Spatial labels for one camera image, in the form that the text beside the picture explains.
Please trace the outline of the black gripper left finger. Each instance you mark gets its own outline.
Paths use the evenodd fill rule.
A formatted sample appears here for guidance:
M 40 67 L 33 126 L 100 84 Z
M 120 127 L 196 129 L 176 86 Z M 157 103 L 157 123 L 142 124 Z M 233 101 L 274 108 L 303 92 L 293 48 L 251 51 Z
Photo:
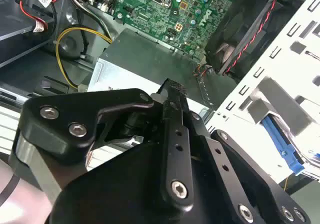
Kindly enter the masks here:
M 66 186 L 135 147 L 160 147 L 160 194 L 170 208 L 194 202 L 187 95 L 167 79 L 137 89 L 34 97 L 23 105 L 12 157 L 30 169 L 50 202 Z

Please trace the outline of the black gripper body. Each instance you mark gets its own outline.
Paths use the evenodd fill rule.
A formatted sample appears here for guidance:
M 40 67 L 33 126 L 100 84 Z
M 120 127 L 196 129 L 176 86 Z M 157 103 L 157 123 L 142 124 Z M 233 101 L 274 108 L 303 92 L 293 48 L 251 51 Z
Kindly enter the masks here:
M 162 200 L 160 147 L 134 147 L 69 183 L 52 224 L 238 224 L 241 217 L 206 162 L 192 157 L 194 202 L 188 212 Z

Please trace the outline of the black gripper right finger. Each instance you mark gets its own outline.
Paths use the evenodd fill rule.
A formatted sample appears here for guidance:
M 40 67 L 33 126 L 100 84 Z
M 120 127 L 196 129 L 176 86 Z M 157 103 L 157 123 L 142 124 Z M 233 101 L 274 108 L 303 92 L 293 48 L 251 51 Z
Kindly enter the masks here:
M 309 224 L 310 217 L 226 132 L 208 132 L 192 112 L 193 135 L 234 224 Z

